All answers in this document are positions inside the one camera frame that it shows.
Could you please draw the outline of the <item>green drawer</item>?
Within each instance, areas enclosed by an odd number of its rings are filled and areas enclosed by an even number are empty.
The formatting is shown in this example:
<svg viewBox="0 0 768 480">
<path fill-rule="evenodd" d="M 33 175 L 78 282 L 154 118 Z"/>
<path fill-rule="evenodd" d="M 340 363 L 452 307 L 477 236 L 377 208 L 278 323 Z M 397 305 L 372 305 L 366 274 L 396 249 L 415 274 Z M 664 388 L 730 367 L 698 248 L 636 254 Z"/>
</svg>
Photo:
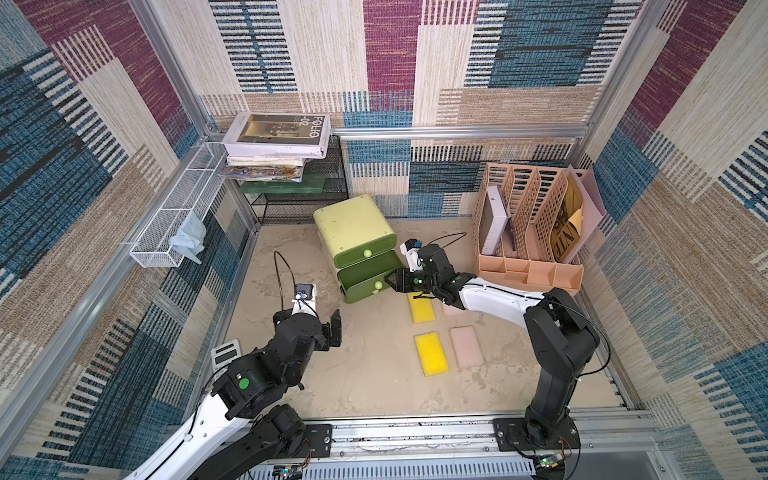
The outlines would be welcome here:
<svg viewBox="0 0 768 480">
<path fill-rule="evenodd" d="M 390 250 L 340 270 L 337 279 L 345 289 L 349 289 L 378 275 L 387 275 L 400 266 L 402 261 L 397 253 Z"/>
<path fill-rule="evenodd" d="M 392 233 L 352 247 L 339 248 L 332 262 L 336 268 L 344 269 L 392 250 L 396 241 L 397 236 Z"/>
<path fill-rule="evenodd" d="M 352 275 L 350 272 L 341 272 L 339 281 L 345 301 L 349 304 L 355 303 L 389 289 L 390 285 L 385 281 L 386 276 L 385 272 L 375 275 Z"/>
</svg>

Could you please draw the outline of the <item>yellow sponge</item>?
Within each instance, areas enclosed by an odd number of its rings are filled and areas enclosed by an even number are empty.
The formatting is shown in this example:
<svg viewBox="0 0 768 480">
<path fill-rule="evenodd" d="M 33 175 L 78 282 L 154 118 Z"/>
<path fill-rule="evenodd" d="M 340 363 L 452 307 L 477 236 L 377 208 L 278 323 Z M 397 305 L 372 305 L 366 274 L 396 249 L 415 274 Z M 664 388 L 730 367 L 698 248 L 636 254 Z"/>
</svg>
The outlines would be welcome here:
<svg viewBox="0 0 768 480">
<path fill-rule="evenodd" d="M 407 298 L 414 324 L 433 322 L 436 319 L 430 298 L 419 292 L 408 293 Z"/>
<path fill-rule="evenodd" d="M 417 335 L 414 341 L 426 377 L 449 371 L 447 357 L 437 332 Z"/>
</svg>

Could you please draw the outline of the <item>green top drawer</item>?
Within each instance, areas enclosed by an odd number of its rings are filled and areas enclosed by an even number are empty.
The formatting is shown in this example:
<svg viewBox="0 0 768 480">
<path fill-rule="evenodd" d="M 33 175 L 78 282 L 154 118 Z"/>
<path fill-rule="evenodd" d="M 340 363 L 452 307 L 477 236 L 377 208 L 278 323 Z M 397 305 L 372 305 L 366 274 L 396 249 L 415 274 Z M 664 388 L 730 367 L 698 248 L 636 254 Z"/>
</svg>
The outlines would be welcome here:
<svg viewBox="0 0 768 480">
<path fill-rule="evenodd" d="M 332 262 L 336 268 L 344 269 L 392 250 L 396 241 L 397 236 L 392 233 L 352 247 L 339 248 Z"/>
</svg>

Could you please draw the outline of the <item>green bottom drawer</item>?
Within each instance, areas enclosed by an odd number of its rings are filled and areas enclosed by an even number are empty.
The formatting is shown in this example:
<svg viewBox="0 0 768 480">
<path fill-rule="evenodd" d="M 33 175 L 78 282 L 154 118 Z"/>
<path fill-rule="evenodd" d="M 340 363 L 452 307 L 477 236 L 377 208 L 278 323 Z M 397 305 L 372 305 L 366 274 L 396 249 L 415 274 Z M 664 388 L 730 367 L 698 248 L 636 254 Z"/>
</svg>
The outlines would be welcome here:
<svg viewBox="0 0 768 480">
<path fill-rule="evenodd" d="M 339 281 L 345 301 L 349 304 L 355 303 L 389 289 L 390 285 L 385 281 L 386 276 L 385 272 L 375 275 L 352 275 L 350 272 L 341 272 Z"/>
</svg>

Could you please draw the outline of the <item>green three-drawer cabinet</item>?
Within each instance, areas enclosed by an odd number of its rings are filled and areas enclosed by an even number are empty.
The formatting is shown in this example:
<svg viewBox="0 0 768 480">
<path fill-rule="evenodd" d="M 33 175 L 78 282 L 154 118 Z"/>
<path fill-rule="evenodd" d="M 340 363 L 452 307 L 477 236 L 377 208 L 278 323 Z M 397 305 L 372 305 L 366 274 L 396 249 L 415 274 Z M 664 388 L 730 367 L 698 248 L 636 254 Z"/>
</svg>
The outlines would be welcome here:
<svg viewBox="0 0 768 480">
<path fill-rule="evenodd" d="M 344 298 L 344 292 L 337 279 L 337 274 L 342 269 L 336 268 L 332 262 L 332 257 L 338 249 L 396 233 L 369 195 L 360 195 L 320 208 L 314 212 L 313 219 Z"/>
</svg>

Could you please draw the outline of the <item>pink sponge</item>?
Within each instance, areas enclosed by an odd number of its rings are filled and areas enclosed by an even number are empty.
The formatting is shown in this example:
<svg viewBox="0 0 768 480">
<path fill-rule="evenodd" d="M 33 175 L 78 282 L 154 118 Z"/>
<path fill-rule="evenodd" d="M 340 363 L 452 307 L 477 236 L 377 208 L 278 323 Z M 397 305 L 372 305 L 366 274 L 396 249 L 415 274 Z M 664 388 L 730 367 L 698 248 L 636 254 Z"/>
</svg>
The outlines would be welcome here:
<svg viewBox="0 0 768 480">
<path fill-rule="evenodd" d="M 459 368 L 474 368 L 484 363 L 482 350 L 472 326 L 452 328 L 450 337 Z"/>
<path fill-rule="evenodd" d="M 442 304 L 441 308 L 442 308 L 443 314 L 449 317 L 459 316 L 465 313 L 463 309 L 460 309 L 451 305 L 447 305 L 447 304 Z"/>
</svg>

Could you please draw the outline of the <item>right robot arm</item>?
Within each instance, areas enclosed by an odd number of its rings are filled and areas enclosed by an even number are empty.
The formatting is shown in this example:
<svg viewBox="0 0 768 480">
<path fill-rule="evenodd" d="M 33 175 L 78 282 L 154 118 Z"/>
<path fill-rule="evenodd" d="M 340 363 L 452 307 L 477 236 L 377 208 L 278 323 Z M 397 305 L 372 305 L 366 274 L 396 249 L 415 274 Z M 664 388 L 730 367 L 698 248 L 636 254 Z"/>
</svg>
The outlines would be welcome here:
<svg viewBox="0 0 768 480">
<path fill-rule="evenodd" d="M 385 281 L 400 293 L 419 292 L 447 306 L 490 314 L 524 327 L 541 371 L 534 396 L 521 419 L 502 423 L 501 439 L 512 449 L 580 446 L 569 404 L 577 380 L 598 349 L 599 330 L 560 288 L 515 290 L 474 274 L 457 272 L 444 248 L 409 239 L 400 245 L 407 264 Z"/>
</svg>

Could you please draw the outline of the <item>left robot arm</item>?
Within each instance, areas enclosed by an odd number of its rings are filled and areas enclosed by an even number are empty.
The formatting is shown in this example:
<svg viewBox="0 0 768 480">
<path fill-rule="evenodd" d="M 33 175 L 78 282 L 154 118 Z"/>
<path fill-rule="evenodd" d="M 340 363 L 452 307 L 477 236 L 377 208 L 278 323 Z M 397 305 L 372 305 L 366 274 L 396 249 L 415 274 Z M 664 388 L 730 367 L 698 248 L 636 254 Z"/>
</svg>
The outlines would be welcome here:
<svg viewBox="0 0 768 480">
<path fill-rule="evenodd" d="M 191 418 L 130 478 L 236 479 L 264 461 L 300 455 L 306 424 L 281 399 L 300 386 L 314 352 L 340 347 L 342 319 L 335 311 L 323 323 L 313 310 L 273 319 L 273 338 L 228 364 Z"/>
</svg>

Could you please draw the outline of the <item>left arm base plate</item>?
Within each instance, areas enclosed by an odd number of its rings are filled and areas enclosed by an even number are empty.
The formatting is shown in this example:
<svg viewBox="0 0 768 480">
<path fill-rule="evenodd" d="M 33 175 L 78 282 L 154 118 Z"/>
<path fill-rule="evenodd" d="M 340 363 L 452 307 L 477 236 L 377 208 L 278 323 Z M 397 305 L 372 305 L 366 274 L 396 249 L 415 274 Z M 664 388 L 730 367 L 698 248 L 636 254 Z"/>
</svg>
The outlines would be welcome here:
<svg viewBox="0 0 768 480">
<path fill-rule="evenodd" d="M 309 424 L 289 442 L 283 457 L 301 460 L 306 457 L 311 460 L 328 458 L 331 455 L 332 441 L 332 424 Z"/>
</svg>

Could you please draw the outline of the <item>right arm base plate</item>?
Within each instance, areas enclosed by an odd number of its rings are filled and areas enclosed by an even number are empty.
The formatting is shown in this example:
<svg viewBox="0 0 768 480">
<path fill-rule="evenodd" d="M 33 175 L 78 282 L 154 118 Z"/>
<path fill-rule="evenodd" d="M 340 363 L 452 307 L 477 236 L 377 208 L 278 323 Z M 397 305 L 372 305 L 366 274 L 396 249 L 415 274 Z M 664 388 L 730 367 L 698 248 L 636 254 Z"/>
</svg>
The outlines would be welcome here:
<svg viewBox="0 0 768 480">
<path fill-rule="evenodd" d="M 494 419 L 492 426 L 498 449 L 502 452 L 555 450 L 564 445 L 569 453 L 581 447 L 578 429 L 568 416 L 552 428 L 517 417 Z"/>
</svg>

